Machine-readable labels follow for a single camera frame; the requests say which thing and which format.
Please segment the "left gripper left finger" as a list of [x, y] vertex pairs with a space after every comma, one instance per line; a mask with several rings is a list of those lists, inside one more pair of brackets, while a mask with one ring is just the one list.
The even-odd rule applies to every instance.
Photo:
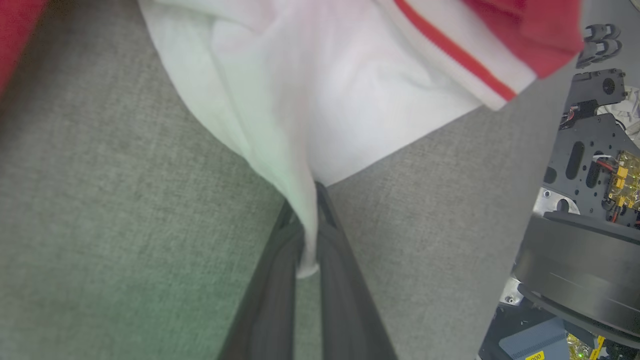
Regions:
[[285, 202], [237, 308], [219, 360], [292, 360], [297, 271], [304, 241], [304, 228]]

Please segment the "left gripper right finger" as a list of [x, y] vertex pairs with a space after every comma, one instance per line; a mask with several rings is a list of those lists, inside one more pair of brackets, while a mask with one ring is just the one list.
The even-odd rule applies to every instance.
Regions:
[[325, 360], [398, 358], [327, 188], [315, 183], [318, 207], [322, 357]]

